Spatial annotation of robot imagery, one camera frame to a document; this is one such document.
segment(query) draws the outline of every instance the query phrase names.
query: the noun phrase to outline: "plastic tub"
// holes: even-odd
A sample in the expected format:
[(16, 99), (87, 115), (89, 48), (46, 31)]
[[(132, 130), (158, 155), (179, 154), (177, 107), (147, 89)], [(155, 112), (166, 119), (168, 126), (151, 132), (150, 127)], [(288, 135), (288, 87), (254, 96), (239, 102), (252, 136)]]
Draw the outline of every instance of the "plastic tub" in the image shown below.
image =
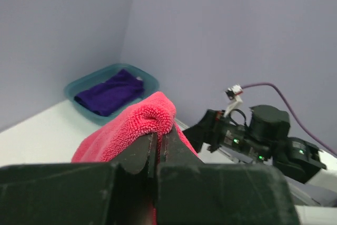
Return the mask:
[[(93, 87), (93, 86), (95, 86), (99, 83), (105, 82), (110, 77), (117, 74), (121, 69), (125, 69), (128, 72), (130, 72), (132, 75), (140, 76), (143, 79), (144, 93), (140, 98), (124, 105), (123, 107), (121, 107), (120, 109), (118, 109), (117, 111), (115, 111), (114, 113), (112, 113), (109, 116), (97, 115), (97, 114), (89, 111), (85, 107), (81, 106), (80, 104), (78, 104), (74, 100), (74, 97), (79, 92), (88, 90), (89, 88), (91, 88), (91, 87)], [(144, 71), (142, 71), (142, 70), (140, 70), (140, 69), (138, 69), (138, 68), (136, 68), (132, 65), (117, 63), (117, 64), (110, 65), (110, 66), (108, 66), (104, 69), (96, 71), (92, 74), (89, 74), (89, 75), (87, 75), (87, 76), (85, 76), (81, 79), (78, 79), (78, 80), (70, 83), (69, 85), (67, 85), (64, 88), (64, 94), (71, 102), (73, 102), (75, 108), (83, 116), (87, 117), (89, 120), (93, 121), (94, 123), (96, 123), (98, 125), (104, 125), (107, 122), (116, 118), (117, 115), (119, 115), (126, 107), (128, 107), (129, 105), (140, 102), (141, 100), (150, 96), (152, 93), (158, 91), (158, 89), (159, 89), (159, 82), (153, 76), (149, 75), (148, 73), (146, 73), (146, 72), (144, 72)]]

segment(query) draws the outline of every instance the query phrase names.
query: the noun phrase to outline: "lavender wall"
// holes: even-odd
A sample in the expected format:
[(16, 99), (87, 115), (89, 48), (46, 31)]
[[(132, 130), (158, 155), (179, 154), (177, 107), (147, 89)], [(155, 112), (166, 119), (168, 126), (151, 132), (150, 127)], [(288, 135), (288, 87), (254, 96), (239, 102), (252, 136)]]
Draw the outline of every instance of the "lavender wall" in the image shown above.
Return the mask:
[[(336, 0), (134, 0), (122, 62), (156, 76), (187, 124), (223, 109), (226, 87), (273, 82), (337, 149), (336, 14)], [(243, 100), (286, 109), (268, 87)], [(295, 122), (291, 132), (310, 140)]]
[(0, 0), (0, 130), (118, 62), (132, 0)]

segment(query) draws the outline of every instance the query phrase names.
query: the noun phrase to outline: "purple cable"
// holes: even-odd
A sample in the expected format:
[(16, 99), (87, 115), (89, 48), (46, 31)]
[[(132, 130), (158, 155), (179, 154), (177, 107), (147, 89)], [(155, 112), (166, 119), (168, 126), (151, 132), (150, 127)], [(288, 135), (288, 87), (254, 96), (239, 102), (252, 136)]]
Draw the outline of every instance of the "purple cable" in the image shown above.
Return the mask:
[(328, 151), (330, 151), (331, 154), (333, 154), (335, 157), (337, 157), (337, 153), (328, 145), (326, 145), (324, 142), (322, 142), (318, 137), (316, 137), (314, 134), (312, 134), (300, 121), (300, 119), (297, 117), (297, 115), (295, 114), (294, 110), (291, 108), (291, 106), (289, 105), (288, 101), (286, 100), (286, 98), (283, 96), (282, 92), (272, 83), (268, 83), (268, 82), (261, 82), (261, 83), (255, 83), (255, 84), (247, 84), (247, 85), (242, 85), (241, 88), (242, 89), (246, 89), (246, 88), (250, 88), (250, 87), (255, 87), (255, 86), (271, 86), (273, 87), (277, 93), (279, 94), (279, 96), (281, 97), (281, 99), (284, 101), (284, 103), (286, 104), (286, 106), (288, 107), (289, 111), (291, 112), (291, 114), (294, 116), (295, 120), (297, 121), (297, 123), (300, 125), (300, 127), (304, 130), (305, 133), (307, 133), (312, 139), (314, 139), (316, 142), (318, 142), (320, 145), (322, 145), (323, 147), (325, 147)]

